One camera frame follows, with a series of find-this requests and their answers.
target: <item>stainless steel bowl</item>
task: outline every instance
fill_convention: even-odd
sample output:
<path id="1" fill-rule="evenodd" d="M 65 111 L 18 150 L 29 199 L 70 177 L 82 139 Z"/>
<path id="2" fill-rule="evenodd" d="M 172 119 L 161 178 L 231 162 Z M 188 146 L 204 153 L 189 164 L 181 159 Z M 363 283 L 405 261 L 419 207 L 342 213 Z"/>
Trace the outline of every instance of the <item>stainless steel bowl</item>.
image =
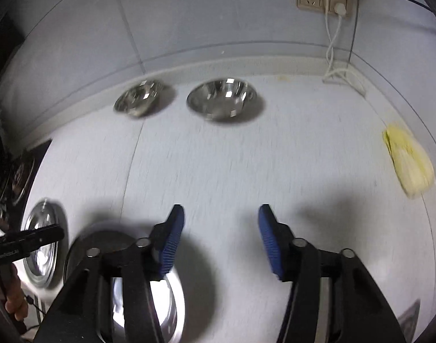
<path id="1" fill-rule="evenodd" d="M 43 200 L 36 204 L 29 217 L 21 225 L 21 230 L 33 230 L 50 224 L 57 224 L 56 213 L 53 206 Z M 32 284 L 45 288 L 53 278 L 57 259 L 57 242 L 40 247 L 24 258 L 24 268 Z"/>
<path id="2" fill-rule="evenodd" d="M 154 307 L 165 342 L 178 343 L 185 323 L 185 300 L 180 279 L 173 268 L 161 281 L 150 281 Z M 113 279 L 113 340 L 126 341 L 122 278 Z"/>
<path id="3" fill-rule="evenodd" d="M 113 109 L 133 117 L 141 117 L 153 106 L 162 88 L 163 86 L 159 81 L 142 81 L 139 85 L 125 91 L 118 98 Z"/>
<path id="4" fill-rule="evenodd" d="M 247 102 L 256 98 L 256 91 L 239 79 L 218 79 L 192 90 L 188 106 L 207 120 L 224 120 L 239 115 Z"/>

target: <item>black clamp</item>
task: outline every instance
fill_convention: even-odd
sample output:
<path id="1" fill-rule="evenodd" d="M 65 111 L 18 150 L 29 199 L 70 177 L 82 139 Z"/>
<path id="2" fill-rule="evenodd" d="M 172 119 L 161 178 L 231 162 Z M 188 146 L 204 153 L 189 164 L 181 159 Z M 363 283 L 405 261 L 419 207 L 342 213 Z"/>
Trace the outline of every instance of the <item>black clamp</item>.
<path id="1" fill-rule="evenodd" d="M 1 236 L 0 266 L 27 258 L 31 252 L 63 238 L 64 230 L 57 224 Z"/>
<path id="2" fill-rule="evenodd" d="M 174 205 L 149 237 L 127 249 L 102 254 L 91 248 L 57 295 L 35 336 L 35 343 L 102 343 L 111 337 L 111 279 L 122 278 L 126 342 L 164 343 L 150 281 L 172 269 L 185 223 Z"/>
<path id="3" fill-rule="evenodd" d="M 316 341 L 321 278 L 332 286 L 326 342 L 405 343 L 391 307 L 353 250 L 326 252 L 295 238 L 268 204 L 260 207 L 258 222 L 273 273 L 293 282 L 277 343 Z"/>

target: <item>human hand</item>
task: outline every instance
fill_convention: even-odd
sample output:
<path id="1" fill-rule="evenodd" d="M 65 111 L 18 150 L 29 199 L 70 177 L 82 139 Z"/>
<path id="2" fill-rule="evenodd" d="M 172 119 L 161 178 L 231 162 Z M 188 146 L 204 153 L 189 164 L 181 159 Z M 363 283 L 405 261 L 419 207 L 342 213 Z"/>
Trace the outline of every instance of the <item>human hand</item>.
<path id="1" fill-rule="evenodd" d="M 16 320 L 24 320 L 29 312 L 29 305 L 24 299 L 21 281 L 17 275 L 17 269 L 14 264 L 11 265 L 11 280 L 6 289 L 7 301 L 5 303 L 5 309 L 8 313 L 14 313 Z"/>

